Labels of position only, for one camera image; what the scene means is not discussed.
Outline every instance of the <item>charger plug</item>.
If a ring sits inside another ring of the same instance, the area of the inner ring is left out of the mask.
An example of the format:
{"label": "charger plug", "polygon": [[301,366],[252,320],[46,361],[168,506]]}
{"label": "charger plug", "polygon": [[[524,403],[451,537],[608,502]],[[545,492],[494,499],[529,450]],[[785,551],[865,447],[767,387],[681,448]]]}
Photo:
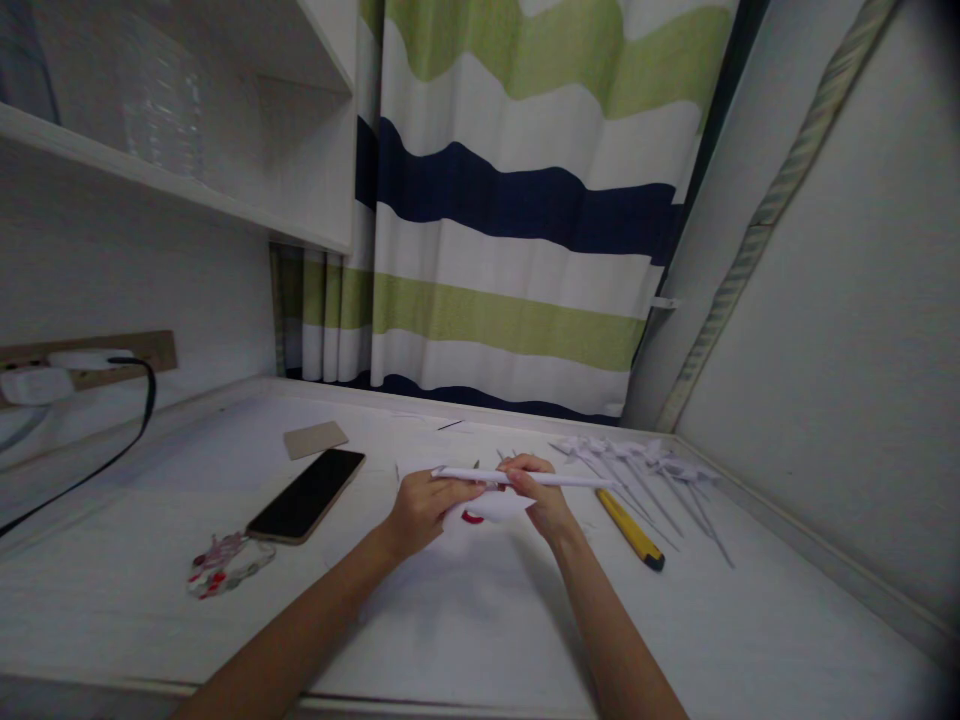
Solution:
{"label": "charger plug", "polygon": [[63,368],[25,367],[0,374],[0,390],[13,405],[49,405],[75,392]]}

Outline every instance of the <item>cabinet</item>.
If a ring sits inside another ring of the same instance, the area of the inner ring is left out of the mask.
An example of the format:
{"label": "cabinet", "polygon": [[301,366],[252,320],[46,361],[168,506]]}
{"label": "cabinet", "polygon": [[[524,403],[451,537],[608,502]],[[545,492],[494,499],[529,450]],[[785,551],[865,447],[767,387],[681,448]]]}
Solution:
{"label": "cabinet", "polygon": [[0,104],[0,163],[349,254],[355,0],[32,0],[59,124]]}

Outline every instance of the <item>phone screen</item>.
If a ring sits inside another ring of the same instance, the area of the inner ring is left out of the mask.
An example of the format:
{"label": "phone screen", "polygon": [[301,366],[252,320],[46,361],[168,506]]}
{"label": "phone screen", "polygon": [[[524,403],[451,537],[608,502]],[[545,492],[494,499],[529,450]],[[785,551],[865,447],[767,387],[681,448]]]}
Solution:
{"label": "phone screen", "polygon": [[247,525],[247,532],[305,539],[363,458],[347,450],[327,450]]}

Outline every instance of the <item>yellow utility knife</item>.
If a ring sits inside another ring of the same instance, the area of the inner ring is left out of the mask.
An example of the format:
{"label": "yellow utility knife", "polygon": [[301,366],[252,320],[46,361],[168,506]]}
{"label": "yellow utility knife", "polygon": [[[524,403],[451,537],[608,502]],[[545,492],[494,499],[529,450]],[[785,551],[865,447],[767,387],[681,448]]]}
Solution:
{"label": "yellow utility knife", "polygon": [[630,547],[636,551],[644,564],[657,572],[663,570],[663,563],[666,562],[666,558],[660,552],[660,548],[654,545],[653,541],[640,529],[633,518],[627,515],[626,510],[613,498],[613,495],[603,488],[597,488],[597,499],[600,500],[600,504],[603,505],[610,518],[620,528],[620,532],[623,533],[627,542],[630,543]]}

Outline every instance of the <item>desk surface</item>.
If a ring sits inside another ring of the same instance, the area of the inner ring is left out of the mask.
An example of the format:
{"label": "desk surface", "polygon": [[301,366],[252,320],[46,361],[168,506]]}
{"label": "desk surface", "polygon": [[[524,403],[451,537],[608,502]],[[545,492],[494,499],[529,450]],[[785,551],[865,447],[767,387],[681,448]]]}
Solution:
{"label": "desk surface", "polygon": [[[201,683],[386,516],[398,457],[492,467],[497,449],[516,449],[562,465],[547,444],[557,434],[510,427],[508,414],[437,431],[457,419],[454,406],[436,404],[430,416],[423,403],[414,414],[345,397],[268,393],[214,411],[5,538],[0,668]],[[313,459],[289,461],[282,434],[327,420],[367,461],[317,532],[303,546],[280,547],[232,593],[187,596],[186,570],[210,534],[242,529]],[[591,475],[579,463],[564,472]],[[659,543],[661,574],[638,560],[589,490],[565,492],[691,717],[903,717],[942,681],[924,655],[722,493],[708,491],[708,509],[735,570],[664,486],[653,489],[686,535],[671,533],[679,553]],[[312,692],[412,701],[419,712],[594,712],[559,571],[525,517],[478,526],[461,558],[408,561],[365,606]]]}

